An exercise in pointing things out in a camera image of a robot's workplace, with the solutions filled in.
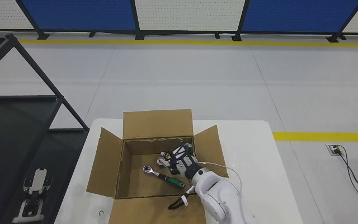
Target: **cardboard box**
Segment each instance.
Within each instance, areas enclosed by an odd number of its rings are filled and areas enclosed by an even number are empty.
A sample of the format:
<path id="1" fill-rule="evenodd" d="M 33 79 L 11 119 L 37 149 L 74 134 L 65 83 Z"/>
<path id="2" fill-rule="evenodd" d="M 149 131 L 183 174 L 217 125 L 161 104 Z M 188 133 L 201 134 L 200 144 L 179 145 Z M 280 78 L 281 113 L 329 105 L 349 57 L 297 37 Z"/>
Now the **cardboard box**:
<path id="1" fill-rule="evenodd" d="M 187 207 L 168 210 L 185 192 L 188 180 L 157 166 L 160 152 L 172 151 L 187 142 L 193 144 L 199 161 L 225 165 L 217 126 L 194 135 L 191 110 L 126 112 L 123 139 L 102 128 L 87 191 L 115 199 L 109 224 L 206 223 L 197 196 L 189 197 Z M 182 180 L 185 189 L 146 174 L 144 165 Z M 228 176 L 225 168 L 207 167 L 220 176 Z"/>

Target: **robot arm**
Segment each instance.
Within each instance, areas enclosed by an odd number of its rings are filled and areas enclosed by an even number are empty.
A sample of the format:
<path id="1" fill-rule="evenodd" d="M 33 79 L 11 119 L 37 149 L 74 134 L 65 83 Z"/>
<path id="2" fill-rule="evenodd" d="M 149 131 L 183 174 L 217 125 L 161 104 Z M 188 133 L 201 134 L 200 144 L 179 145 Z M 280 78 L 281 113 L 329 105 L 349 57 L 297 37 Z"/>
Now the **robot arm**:
<path id="1" fill-rule="evenodd" d="M 248 210 L 244 213 L 240 192 L 227 179 L 212 171 L 194 176 L 193 181 L 197 178 L 195 192 L 204 208 L 220 224 L 259 224 Z"/>
<path id="2" fill-rule="evenodd" d="M 188 178 L 205 210 L 220 224 L 259 224 L 255 216 L 242 207 L 241 192 L 227 179 L 201 167 L 190 144 L 173 152 L 162 152 L 161 156 L 157 163 L 172 174 Z"/>

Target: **white pegboard panel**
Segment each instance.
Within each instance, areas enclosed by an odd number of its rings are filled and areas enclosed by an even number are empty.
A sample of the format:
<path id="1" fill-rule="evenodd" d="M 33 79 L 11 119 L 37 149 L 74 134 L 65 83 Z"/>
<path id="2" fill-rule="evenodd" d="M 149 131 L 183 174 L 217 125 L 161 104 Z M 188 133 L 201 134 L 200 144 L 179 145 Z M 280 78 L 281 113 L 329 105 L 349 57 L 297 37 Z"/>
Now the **white pegboard panel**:
<path id="1" fill-rule="evenodd" d="M 0 30 L 33 29 L 15 0 L 0 0 Z"/>
<path id="2" fill-rule="evenodd" d="M 135 0 L 141 30 L 236 31 L 245 0 Z"/>
<path id="3" fill-rule="evenodd" d="M 358 32 L 358 13 L 352 18 L 343 32 Z"/>

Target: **table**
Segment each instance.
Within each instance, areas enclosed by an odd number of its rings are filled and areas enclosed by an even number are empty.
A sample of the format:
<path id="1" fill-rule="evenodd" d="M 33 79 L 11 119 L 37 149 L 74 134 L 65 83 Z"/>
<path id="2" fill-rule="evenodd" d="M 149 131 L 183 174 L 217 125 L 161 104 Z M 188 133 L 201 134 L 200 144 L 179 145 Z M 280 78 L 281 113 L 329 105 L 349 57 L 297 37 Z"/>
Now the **table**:
<path id="1" fill-rule="evenodd" d="M 194 133 L 218 125 L 227 166 L 235 169 L 243 182 L 243 203 L 262 224 L 302 224 L 272 131 L 264 121 L 194 120 Z M 76 169 L 57 215 L 56 224 L 106 224 L 113 199 L 86 192 L 101 127 L 122 137 L 122 119 L 93 122 Z M 238 177 L 228 170 L 237 187 Z M 206 214 L 208 224 L 216 221 Z"/>

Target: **yellow floor stripe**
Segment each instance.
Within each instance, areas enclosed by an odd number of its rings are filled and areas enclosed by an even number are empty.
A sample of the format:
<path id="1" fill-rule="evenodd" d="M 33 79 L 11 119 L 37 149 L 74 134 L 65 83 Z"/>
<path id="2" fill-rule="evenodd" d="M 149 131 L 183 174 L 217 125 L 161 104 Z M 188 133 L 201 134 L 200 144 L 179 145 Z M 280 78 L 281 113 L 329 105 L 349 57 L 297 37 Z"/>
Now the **yellow floor stripe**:
<path id="1" fill-rule="evenodd" d="M 20 40 L 21 44 L 182 44 L 182 45 L 252 45 L 358 47 L 358 43 L 273 42 L 273 41 L 201 41 L 201 40 Z"/>
<path id="2" fill-rule="evenodd" d="M 273 132 L 276 141 L 358 142 L 358 133 L 344 132 Z"/>

